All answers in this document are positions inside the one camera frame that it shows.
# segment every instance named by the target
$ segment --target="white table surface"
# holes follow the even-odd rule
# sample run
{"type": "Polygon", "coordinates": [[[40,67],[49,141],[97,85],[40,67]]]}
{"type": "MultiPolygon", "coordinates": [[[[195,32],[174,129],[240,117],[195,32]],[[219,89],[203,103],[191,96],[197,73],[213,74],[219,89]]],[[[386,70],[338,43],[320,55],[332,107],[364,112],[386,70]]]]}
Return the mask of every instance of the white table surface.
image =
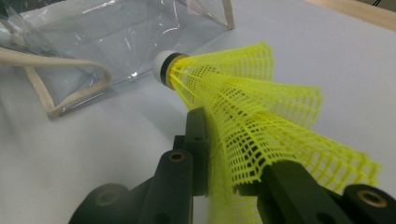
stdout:
{"type": "MultiPolygon", "coordinates": [[[[396,33],[301,0],[233,1],[236,29],[194,53],[265,40],[275,81],[317,85],[313,130],[368,152],[396,196],[396,33]]],[[[187,109],[144,77],[120,95],[49,120],[20,68],[0,67],[0,222],[67,223],[94,188],[150,178],[187,109]]],[[[194,223],[206,200],[195,199],[194,223]]]]}

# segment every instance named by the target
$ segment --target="clear plastic bag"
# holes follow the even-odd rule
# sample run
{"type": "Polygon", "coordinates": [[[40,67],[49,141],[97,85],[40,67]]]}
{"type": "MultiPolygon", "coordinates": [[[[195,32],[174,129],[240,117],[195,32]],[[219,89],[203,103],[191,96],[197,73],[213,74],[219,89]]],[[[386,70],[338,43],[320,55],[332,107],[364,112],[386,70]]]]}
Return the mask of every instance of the clear plastic bag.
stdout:
{"type": "MultiPolygon", "coordinates": [[[[21,17],[7,2],[6,9],[0,19],[0,47],[102,64],[112,74],[113,90],[148,73],[159,52],[188,52],[233,28],[229,0],[66,0],[21,17]]],[[[104,78],[103,71],[91,66],[35,68],[55,105],[104,78]]],[[[102,93],[68,103],[51,115],[102,93]]]]}

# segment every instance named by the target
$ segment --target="shuttlecock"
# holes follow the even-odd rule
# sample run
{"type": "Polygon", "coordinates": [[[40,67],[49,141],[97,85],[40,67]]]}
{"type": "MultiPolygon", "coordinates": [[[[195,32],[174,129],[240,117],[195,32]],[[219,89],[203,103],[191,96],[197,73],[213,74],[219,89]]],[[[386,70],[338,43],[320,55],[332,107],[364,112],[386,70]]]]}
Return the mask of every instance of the shuttlecock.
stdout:
{"type": "Polygon", "coordinates": [[[262,42],[193,57],[166,51],[156,59],[155,77],[188,109],[205,109],[211,223],[260,223],[255,198],[233,187],[260,181],[263,168],[278,161],[299,162],[333,191],[375,182],[378,165],[366,154],[309,131],[320,89],[271,82],[273,64],[262,42]]]}

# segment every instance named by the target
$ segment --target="black mechanical part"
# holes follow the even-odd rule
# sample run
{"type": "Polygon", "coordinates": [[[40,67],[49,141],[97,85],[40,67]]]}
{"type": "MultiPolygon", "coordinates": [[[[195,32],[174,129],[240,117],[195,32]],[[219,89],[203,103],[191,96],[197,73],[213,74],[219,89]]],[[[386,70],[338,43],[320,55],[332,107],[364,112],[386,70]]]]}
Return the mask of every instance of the black mechanical part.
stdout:
{"type": "Polygon", "coordinates": [[[16,12],[21,13],[46,7],[62,1],[64,0],[9,0],[8,3],[16,12]]]}
{"type": "Polygon", "coordinates": [[[192,218],[192,155],[185,150],[163,154],[137,224],[188,224],[192,218]]]}
{"type": "Polygon", "coordinates": [[[209,136],[205,111],[202,107],[193,109],[187,114],[186,135],[175,136],[173,149],[187,150],[194,157],[193,195],[206,195],[209,174],[209,136]]]}
{"type": "Polygon", "coordinates": [[[0,20],[8,19],[7,6],[4,0],[0,0],[0,20]]]}
{"type": "Polygon", "coordinates": [[[353,223],[305,168],[293,161],[264,168],[257,203],[263,223],[353,223]]]}
{"type": "Polygon", "coordinates": [[[341,207],[355,223],[396,224],[396,201],[386,192],[368,185],[346,187],[341,207]]]}
{"type": "Polygon", "coordinates": [[[71,224],[120,223],[129,205],[129,190],[121,185],[106,184],[94,189],[78,207],[71,224]]]}
{"type": "Polygon", "coordinates": [[[149,192],[152,178],[146,180],[134,189],[131,189],[130,200],[127,209],[125,210],[125,219],[122,224],[135,224],[139,220],[140,212],[142,211],[143,203],[149,192]]]}

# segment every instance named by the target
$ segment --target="plastic bag handle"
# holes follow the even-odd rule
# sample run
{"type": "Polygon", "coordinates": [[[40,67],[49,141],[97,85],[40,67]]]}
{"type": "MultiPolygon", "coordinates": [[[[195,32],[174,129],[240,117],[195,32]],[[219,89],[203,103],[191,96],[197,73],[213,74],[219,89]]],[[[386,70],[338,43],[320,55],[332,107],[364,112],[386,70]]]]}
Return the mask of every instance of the plastic bag handle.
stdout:
{"type": "Polygon", "coordinates": [[[87,60],[50,58],[0,48],[0,64],[23,67],[26,76],[29,78],[35,92],[40,98],[41,104],[44,106],[44,110],[49,116],[53,117],[59,117],[64,112],[66,106],[79,102],[106,89],[111,81],[111,73],[107,68],[99,63],[87,60]],[[60,104],[55,106],[47,87],[38,75],[35,67],[56,66],[92,66],[103,71],[104,77],[86,89],[73,92],[61,101],[60,104]]]}

